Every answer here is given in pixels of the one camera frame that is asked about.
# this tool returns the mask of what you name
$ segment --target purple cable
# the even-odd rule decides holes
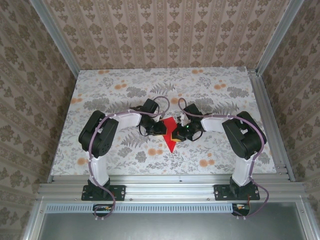
[[[193,117],[201,117],[201,118],[210,118],[210,117],[215,117],[215,118],[230,118],[230,119],[238,119],[246,124],[248,124],[250,127],[253,128],[253,130],[256,131],[256,133],[258,134],[260,140],[261,140],[261,148],[260,150],[256,153],[256,155],[253,156],[252,158],[252,163],[251,163],[251,166],[250,166],[250,171],[249,171],[249,179],[252,181],[253,184],[257,185],[259,188],[263,189],[266,193],[266,198],[263,202],[263,204],[258,208],[257,211],[255,211],[254,213],[252,214],[249,214],[247,216],[243,216],[243,218],[249,218],[249,217],[252,217],[254,216],[255,214],[257,214],[268,202],[268,199],[269,199],[269,192],[266,188],[264,188],[263,186],[261,186],[260,184],[257,184],[254,179],[252,178],[252,172],[254,170],[254,164],[255,164],[255,161],[257,159],[257,157],[262,153],[262,151],[264,150],[264,147],[265,147],[265,141],[264,141],[264,138],[262,137],[262,134],[260,133],[260,131],[256,128],[255,125],[253,125],[251,122],[249,122],[248,120],[242,118],[242,117],[239,117],[239,116],[234,116],[234,115],[215,115],[215,114],[210,114],[210,115],[196,115],[196,114],[192,114],[192,113],[189,113],[187,111],[185,111],[181,105],[180,105],[180,100],[184,101],[185,103],[185,106],[187,106],[187,101],[181,97],[179,98],[178,100],[178,106],[179,108],[182,110],[182,112],[184,112],[185,114],[189,115],[189,116],[193,116]]]
[[[111,213],[114,211],[115,207],[116,207],[116,199],[115,199],[115,196],[108,190],[106,189],[104,186],[100,185],[98,183],[98,181],[96,180],[95,176],[94,176],[94,173],[93,173],[93,170],[92,170],[92,167],[91,167],[91,162],[92,162],[92,145],[94,143],[94,140],[97,136],[97,133],[99,131],[99,129],[101,128],[101,126],[104,124],[104,122],[109,119],[109,118],[112,118],[116,115],[119,115],[119,114],[126,114],[126,113],[137,113],[137,114],[145,114],[145,115],[149,115],[149,116],[152,116],[152,117],[156,117],[156,116],[159,116],[159,115],[165,115],[166,112],[169,110],[170,108],[170,101],[167,97],[165,96],[157,96],[154,100],[156,99],[159,99],[159,98],[162,98],[162,99],[165,99],[167,102],[168,102],[168,107],[166,108],[166,110],[164,110],[163,112],[158,112],[158,113],[148,113],[148,112],[144,112],[144,111],[135,111],[133,109],[128,109],[127,111],[122,111],[122,112],[118,112],[118,113],[112,113],[112,114],[109,114],[107,116],[105,116],[101,121],[100,123],[98,124],[98,126],[95,128],[94,130],[94,133],[92,135],[92,138],[90,140],[90,143],[89,143],[89,149],[88,149],[88,152],[89,152],[89,172],[90,172],[90,176],[92,177],[92,180],[94,181],[94,183],[101,189],[103,189],[104,191],[106,191],[108,194],[110,194],[110,196],[112,197],[112,208],[110,210],[110,212],[104,216],[104,217],[101,217],[101,219],[103,220],[104,218],[107,218],[111,215]],[[103,206],[100,206],[100,207],[96,207],[94,209],[94,216],[95,216],[95,219],[97,220],[99,217],[97,216],[97,209],[99,208],[103,208]]]

